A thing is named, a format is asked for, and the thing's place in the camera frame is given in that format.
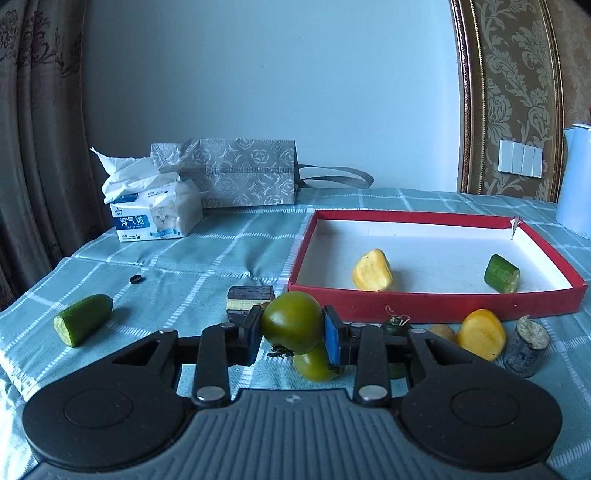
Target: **black robotic claw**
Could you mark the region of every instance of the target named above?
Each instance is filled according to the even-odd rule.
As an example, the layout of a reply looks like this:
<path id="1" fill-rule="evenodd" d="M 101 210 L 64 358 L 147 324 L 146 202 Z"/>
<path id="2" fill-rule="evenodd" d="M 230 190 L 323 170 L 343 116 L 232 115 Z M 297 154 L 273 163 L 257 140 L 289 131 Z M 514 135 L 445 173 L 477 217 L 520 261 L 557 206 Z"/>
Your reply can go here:
<path id="1" fill-rule="evenodd" d="M 23 413 L 33 479 L 550 480 L 562 418 L 543 389 L 419 328 L 385 336 L 325 313 L 331 363 L 356 365 L 345 390 L 239 390 L 262 309 L 201 336 L 160 331 L 36 393 Z M 392 398 L 389 363 L 409 392 Z M 196 364 L 191 398 L 176 394 Z"/>

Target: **gray ribbed surface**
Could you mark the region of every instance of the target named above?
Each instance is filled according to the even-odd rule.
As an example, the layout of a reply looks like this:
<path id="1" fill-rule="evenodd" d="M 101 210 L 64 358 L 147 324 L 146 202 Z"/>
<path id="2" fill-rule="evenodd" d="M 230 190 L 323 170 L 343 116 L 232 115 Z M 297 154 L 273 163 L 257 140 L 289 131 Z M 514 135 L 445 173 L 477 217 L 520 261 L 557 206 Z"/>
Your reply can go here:
<path id="1" fill-rule="evenodd" d="M 40 465 L 27 480 L 98 476 Z M 550 480 L 545 465 L 480 473 L 446 465 L 408 443 L 389 414 L 344 390 L 245 390 L 229 407 L 202 411 L 168 451 L 100 480 Z"/>

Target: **light blue wall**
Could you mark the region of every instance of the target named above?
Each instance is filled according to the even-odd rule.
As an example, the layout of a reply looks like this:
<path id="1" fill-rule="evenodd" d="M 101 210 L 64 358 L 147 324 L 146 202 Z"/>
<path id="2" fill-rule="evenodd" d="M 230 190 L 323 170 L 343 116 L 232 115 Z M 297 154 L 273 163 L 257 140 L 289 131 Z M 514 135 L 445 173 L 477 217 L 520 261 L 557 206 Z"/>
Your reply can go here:
<path id="1" fill-rule="evenodd" d="M 301 163 L 456 190 L 448 0 L 88 0 L 83 55 L 87 135 L 104 153 L 293 138 Z"/>

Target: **cut cucumber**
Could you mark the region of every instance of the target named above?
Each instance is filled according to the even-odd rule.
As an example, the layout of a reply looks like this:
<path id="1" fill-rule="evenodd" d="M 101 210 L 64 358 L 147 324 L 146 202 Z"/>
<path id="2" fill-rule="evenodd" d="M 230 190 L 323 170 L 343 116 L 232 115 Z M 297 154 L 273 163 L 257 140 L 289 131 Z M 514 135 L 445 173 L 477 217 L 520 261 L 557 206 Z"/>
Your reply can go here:
<path id="1" fill-rule="evenodd" d="M 519 268 L 495 254 L 488 262 L 484 281 L 499 293 L 515 293 L 519 286 Z"/>
<path id="2" fill-rule="evenodd" d="M 58 313 L 53 319 L 53 328 L 66 345 L 75 347 L 102 326 L 112 310 L 111 297 L 91 295 Z"/>

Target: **light blue cylinder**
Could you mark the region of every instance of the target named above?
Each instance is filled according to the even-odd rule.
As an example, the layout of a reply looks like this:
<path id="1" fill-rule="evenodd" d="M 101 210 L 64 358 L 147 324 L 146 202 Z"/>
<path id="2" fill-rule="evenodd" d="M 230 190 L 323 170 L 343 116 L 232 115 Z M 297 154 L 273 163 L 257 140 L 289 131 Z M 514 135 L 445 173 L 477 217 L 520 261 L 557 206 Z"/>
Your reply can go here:
<path id="1" fill-rule="evenodd" d="M 560 187 L 556 221 L 591 239 L 591 125 L 564 130 L 569 156 Z"/>

